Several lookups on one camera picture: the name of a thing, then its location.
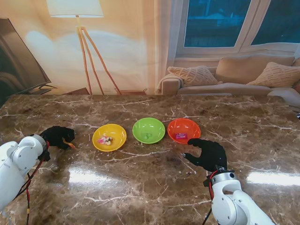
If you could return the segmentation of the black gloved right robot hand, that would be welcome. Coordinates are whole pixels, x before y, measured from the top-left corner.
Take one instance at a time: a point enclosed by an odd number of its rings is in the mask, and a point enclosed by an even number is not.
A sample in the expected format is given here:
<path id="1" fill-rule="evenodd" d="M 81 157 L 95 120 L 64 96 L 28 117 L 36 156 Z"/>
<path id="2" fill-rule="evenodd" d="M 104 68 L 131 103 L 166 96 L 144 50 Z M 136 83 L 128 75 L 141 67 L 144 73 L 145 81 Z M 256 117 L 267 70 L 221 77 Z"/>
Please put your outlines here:
<path id="1" fill-rule="evenodd" d="M 192 138 L 188 141 L 188 145 L 193 145 L 201 149 L 199 157 L 195 157 L 189 153 L 182 154 L 185 159 L 195 166 L 200 166 L 208 172 L 216 171 L 217 166 L 227 170 L 226 152 L 218 142 Z"/>

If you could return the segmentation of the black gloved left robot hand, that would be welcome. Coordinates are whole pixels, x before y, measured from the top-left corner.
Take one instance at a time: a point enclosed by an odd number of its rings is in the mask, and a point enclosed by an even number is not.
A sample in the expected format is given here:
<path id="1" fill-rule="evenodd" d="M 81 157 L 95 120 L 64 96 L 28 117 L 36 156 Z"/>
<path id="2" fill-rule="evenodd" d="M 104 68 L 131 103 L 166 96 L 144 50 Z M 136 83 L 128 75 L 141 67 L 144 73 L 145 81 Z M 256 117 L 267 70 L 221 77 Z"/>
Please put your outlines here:
<path id="1" fill-rule="evenodd" d="M 60 149 L 74 148 L 71 143 L 75 139 L 75 131 L 67 127 L 53 126 L 43 131 L 40 136 L 50 146 L 58 147 Z"/>

